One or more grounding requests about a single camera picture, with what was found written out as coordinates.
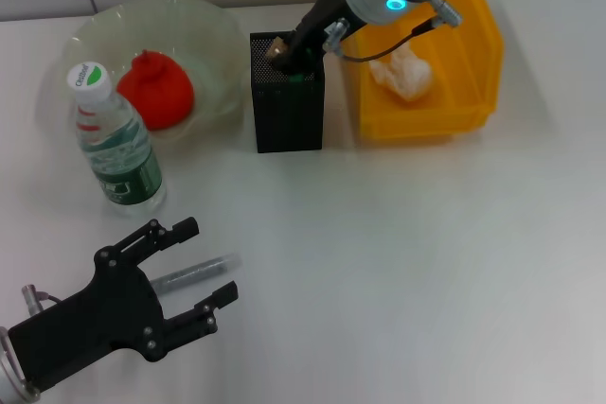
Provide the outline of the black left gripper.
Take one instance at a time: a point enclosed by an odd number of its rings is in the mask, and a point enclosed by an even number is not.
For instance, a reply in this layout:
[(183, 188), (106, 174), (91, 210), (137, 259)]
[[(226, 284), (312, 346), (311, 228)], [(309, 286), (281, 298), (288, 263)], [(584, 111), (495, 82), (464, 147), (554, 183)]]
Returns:
[(9, 329), (27, 382), (43, 392), (119, 349), (156, 362), (215, 333), (214, 311), (239, 298), (235, 281), (164, 322), (150, 281), (138, 268), (152, 255), (199, 234), (193, 217), (170, 229), (153, 219), (97, 252), (93, 278), (83, 290)]

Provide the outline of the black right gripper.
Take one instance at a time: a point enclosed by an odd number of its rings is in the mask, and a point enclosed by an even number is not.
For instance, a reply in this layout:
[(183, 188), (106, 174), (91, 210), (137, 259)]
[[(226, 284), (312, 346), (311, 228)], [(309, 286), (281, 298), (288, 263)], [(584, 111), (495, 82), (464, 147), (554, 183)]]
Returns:
[(310, 74), (315, 68), (313, 52), (319, 52), (328, 37), (326, 29), (338, 20), (348, 22), (344, 39), (366, 26), (347, 0), (316, 0), (312, 9), (289, 35), (277, 35), (270, 45), (270, 65), (287, 76)]

